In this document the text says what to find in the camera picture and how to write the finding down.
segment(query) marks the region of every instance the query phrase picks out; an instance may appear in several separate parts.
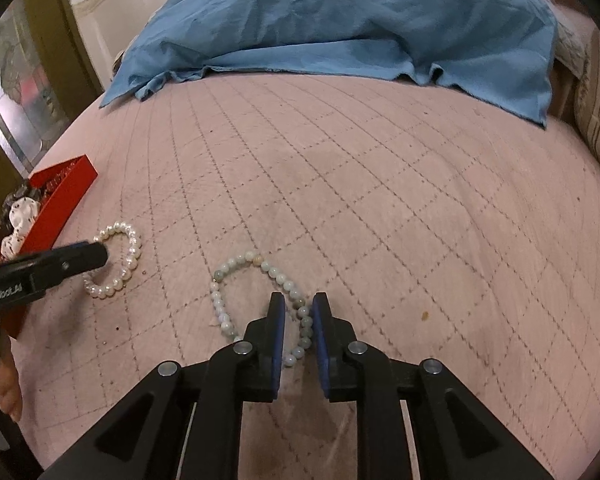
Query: bed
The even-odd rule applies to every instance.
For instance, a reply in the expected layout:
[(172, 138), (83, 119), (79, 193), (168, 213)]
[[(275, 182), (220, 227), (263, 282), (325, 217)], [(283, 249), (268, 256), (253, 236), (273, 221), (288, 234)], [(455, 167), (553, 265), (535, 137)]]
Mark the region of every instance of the bed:
[[(83, 153), (99, 177), (58, 244), (125, 220), (144, 253), (113, 298), (64, 282), (14, 343), (20, 427), (43, 465), (162, 360), (227, 343), (210, 275), (254, 247), (326, 291), (361, 339), (441, 359), (557, 480), (598, 452), (600, 165), (568, 124), (403, 82), (215, 75), (94, 103), (40, 167)], [(232, 276), (238, 328), (272, 290), (256, 270)], [(240, 478), (353, 478), (355, 427), (306, 359), (277, 403), (245, 407)]]

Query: pearl bracelet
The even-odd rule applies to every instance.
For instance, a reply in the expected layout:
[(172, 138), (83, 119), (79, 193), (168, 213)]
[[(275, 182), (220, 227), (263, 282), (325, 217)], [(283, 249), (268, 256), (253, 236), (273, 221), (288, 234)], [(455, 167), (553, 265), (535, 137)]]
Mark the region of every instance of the pearl bracelet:
[(283, 355), (282, 359), (285, 366), (292, 367), (296, 364), (298, 359), (304, 357), (304, 352), (311, 346), (311, 337), (314, 334), (314, 329), (312, 328), (314, 320), (309, 315), (310, 308), (306, 303), (305, 296), (296, 287), (296, 284), (288, 279), (280, 269), (274, 267), (256, 251), (246, 251), (243, 254), (238, 254), (235, 258), (229, 258), (226, 263), (220, 265), (219, 269), (214, 272), (213, 281), (209, 286), (209, 291), (211, 293), (211, 301), (214, 304), (216, 316), (218, 316), (218, 322), (220, 323), (220, 330), (225, 336), (233, 338), (234, 342), (242, 340), (242, 336), (236, 332), (235, 327), (231, 322), (231, 318), (225, 310), (224, 300), (220, 293), (220, 283), (225, 277), (234, 272), (234, 270), (248, 265), (260, 267), (262, 272), (266, 272), (272, 280), (282, 286), (284, 291), (288, 294), (289, 299), (292, 301), (293, 308), (296, 309), (295, 314), (300, 319), (300, 338), (298, 340), (298, 345), (290, 352)]
[(129, 249), (126, 252), (126, 256), (122, 259), (122, 269), (119, 275), (111, 280), (110, 283), (105, 285), (96, 285), (93, 283), (91, 272), (85, 272), (82, 275), (84, 280), (84, 290), (92, 298), (110, 298), (117, 290), (122, 290), (125, 286), (125, 282), (131, 278), (132, 271), (138, 266), (138, 258), (140, 257), (142, 242), (140, 235), (136, 229), (126, 222), (115, 222), (113, 225), (108, 225), (106, 228), (98, 232), (93, 237), (94, 242), (104, 242), (109, 237), (116, 234), (125, 234), (129, 238)]

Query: blue gripper pad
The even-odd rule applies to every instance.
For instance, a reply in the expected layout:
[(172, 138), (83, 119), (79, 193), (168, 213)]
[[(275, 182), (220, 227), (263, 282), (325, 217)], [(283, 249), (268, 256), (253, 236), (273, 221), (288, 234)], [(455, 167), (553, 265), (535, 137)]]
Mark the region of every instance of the blue gripper pad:
[(331, 389), (329, 380), (329, 355), (327, 354), (327, 343), (324, 339), (324, 327), (322, 325), (322, 317), (320, 315), (320, 305), (314, 296), (312, 304), (312, 314), (314, 317), (314, 340), (318, 360), (318, 376), (320, 377), (320, 386), (324, 392), (324, 396), (329, 398)]
[(272, 350), (271, 359), (271, 389), (273, 391), (273, 398), (278, 398), (278, 391), (280, 389), (280, 374), (282, 373), (282, 343), (285, 338), (285, 297), (282, 296), (281, 301), (277, 302), (276, 310), (278, 311), (278, 317), (275, 325), (275, 338)]

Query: doorway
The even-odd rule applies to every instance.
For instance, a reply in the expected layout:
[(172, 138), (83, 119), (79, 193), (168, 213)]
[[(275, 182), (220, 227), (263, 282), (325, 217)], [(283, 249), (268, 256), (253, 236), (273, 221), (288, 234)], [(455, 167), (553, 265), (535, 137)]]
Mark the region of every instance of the doorway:
[(0, 17), (0, 147), (28, 176), (100, 94), (67, 0), (13, 0)]

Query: metal screw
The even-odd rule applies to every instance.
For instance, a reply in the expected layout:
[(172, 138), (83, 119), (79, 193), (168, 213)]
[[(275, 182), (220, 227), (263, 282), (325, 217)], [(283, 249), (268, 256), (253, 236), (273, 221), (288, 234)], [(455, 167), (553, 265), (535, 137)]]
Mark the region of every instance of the metal screw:
[(439, 374), (442, 371), (442, 363), (437, 359), (426, 359), (422, 363), (422, 367), (432, 375)]
[(158, 366), (158, 373), (162, 377), (172, 376), (178, 371), (178, 365), (173, 361), (165, 361)]
[(352, 354), (362, 355), (363, 353), (366, 352), (366, 350), (368, 349), (368, 346), (366, 345), (366, 343), (363, 343), (362, 341), (352, 341), (351, 343), (349, 343), (347, 348), (349, 349), (349, 352), (351, 352)]
[(234, 352), (238, 355), (247, 355), (251, 350), (253, 350), (253, 345), (248, 341), (238, 341), (234, 345)]

